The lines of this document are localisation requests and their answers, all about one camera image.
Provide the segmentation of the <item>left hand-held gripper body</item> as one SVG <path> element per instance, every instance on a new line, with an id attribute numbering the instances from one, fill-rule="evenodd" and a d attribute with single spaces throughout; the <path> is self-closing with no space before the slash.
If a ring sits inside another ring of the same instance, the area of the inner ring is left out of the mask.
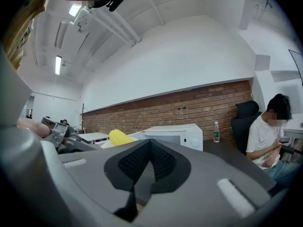
<path id="1" fill-rule="evenodd" d="M 65 125 L 60 122 L 54 122 L 50 118 L 43 117 L 41 120 L 43 125 L 46 125 L 50 128 L 51 133 L 49 136 L 43 138 L 48 142 L 51 142 L 58 154 L 71 153 L 72 148 L 68 146 L 68 139 L 74 133 L 74 128 L 68 125 Z"/>

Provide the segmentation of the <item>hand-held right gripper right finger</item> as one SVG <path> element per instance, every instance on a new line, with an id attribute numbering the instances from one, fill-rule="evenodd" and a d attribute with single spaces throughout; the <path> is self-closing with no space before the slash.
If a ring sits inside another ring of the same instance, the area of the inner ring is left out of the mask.
<path id="1" fill-rule="evenodd" d="M 276 201 L 253 178 L 221 158 L 166 142 L 191 164 L 187 180 L 174 192 L 153 194 L 147 219 L 264 219 Z"/>

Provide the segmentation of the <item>white desk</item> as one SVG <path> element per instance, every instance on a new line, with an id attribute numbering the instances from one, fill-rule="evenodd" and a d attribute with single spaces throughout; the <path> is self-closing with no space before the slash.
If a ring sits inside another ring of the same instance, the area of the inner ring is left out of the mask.
<path id="1" fill-rule="evenodd" d="M 79 134 L 79 136 L 91 143 L 101 142 L 109 139 L 109 135 L 100 132 Z"/>

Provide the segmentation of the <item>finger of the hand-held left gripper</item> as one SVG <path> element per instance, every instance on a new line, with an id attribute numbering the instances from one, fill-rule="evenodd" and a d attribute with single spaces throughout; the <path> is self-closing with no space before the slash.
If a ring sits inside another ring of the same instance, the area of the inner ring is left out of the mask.
<path id="1" fill-rule="evenodd" d="M 84 141 L 77 141 L 77 140 L 73 140 L 68 138 L 67 139 L 67 149 L 69 151 L 91 151 L 91 150 L 100 150 L 101 147 L 99 147 L 98 145 L 95 145 L 93 143 L 86 143 Z"/>

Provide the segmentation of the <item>black-framed panel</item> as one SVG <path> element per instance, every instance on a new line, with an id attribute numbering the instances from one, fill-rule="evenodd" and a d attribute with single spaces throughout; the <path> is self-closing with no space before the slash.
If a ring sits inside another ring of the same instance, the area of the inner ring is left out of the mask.
<path id="1" fill-rule="evenodd" d="M 293 50 L 289 50 L 289 52 L 296 64 L 303 86 L 303 55 Z"/>

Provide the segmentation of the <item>person's yellow plaid shirt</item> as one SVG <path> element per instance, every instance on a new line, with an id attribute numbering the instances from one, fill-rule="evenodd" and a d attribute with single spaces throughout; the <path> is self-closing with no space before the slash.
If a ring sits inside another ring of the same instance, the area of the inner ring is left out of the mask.
<path id="1" fill-rule="evenodd" d="M 48 0 L 28 0 L 13 17 L 6 30 L 2 46 L 15 70 L 18 70 L 24 54 L 24 46 L 34 28 L 34 18 L 44 12 Z"/>

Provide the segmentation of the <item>wooden coat rack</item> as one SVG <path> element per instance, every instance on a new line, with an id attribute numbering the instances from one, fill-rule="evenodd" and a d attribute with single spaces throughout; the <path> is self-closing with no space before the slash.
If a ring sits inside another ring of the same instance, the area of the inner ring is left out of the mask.
<path id="1" fill-rule="evenodd" d="M 82 107 L 81 107 L 81 111 L 80 111 L 80 129 L 81 129 L 82 133 L 85 133 L 85 127 L 84 127 L 84 124 L 83 124 L 84 110 L 85 110 L 85 106 L 84 106 L 84 103 L 83 103 Z"/>

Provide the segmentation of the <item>black office chair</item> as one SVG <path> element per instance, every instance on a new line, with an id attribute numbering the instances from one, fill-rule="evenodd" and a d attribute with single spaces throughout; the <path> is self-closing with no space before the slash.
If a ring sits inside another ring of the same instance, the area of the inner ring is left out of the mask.
<path id="1" fill-rule="evenodd" d="M 235 106 L 236 116 L 231 120 L 232 131 L 237 149 L 245 155 L 250 126 L 261 115 L 261 112 L 255 101 L 247 101 Z"/>

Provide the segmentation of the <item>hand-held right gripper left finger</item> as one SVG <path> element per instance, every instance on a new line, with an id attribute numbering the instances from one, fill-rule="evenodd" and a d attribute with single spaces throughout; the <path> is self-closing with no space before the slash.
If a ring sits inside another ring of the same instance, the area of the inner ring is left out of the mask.
<path id="1" fill-rule="evenodd" d="M 60 155 L 69 175 L 95 204 L 133 222 L 151 197 L 152 163 L 143 150 L 129 156 L 135 141 L 122 146 Z"/>

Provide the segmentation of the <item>yellow corn cob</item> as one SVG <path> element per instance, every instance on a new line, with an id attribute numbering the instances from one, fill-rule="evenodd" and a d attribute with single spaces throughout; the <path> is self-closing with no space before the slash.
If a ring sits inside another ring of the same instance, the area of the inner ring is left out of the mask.
<path id="1" fill-rule="evenodd" d="M 109 133 L 109 140 L 114 147 L 134 142 L 132 138 L 118 129 L 114 129 Z"/>

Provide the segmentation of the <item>person's left forearm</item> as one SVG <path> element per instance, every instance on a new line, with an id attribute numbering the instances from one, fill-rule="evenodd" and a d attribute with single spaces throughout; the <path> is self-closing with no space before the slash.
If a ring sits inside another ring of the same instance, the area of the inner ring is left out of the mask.
<path id="1" fill-rule="evenodd" d="M 52 129 L 49 126 L 28 118 L 19 118 L 17 127 L 20 129 L 29 129 L 41 138 L 46 138 L 52 134 Z"/>

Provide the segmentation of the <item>white ceiling pipes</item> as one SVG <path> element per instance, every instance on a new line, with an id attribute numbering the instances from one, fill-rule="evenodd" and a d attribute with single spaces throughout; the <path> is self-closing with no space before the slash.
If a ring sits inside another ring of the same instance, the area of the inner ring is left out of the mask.
<path id="1" fill-rule="evenodd" d="M 105 9 L 91 9 L 90 13 L 102 26 L 126 44 L 134 46 L 142 41 L 141 37 L 117 11 L 110 15 L 110 12 L 106 12 Z"/>

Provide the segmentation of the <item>white microwave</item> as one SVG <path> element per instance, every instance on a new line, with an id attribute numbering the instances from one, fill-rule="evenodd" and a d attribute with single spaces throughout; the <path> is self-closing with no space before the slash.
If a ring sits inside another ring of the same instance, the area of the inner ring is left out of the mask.
<path id="1" fill-rule="evenodd" d="M 132 139 L 162 140 L 203 151 L 203 131 L 196 124 L 154 126 L 128 135 Z"/>

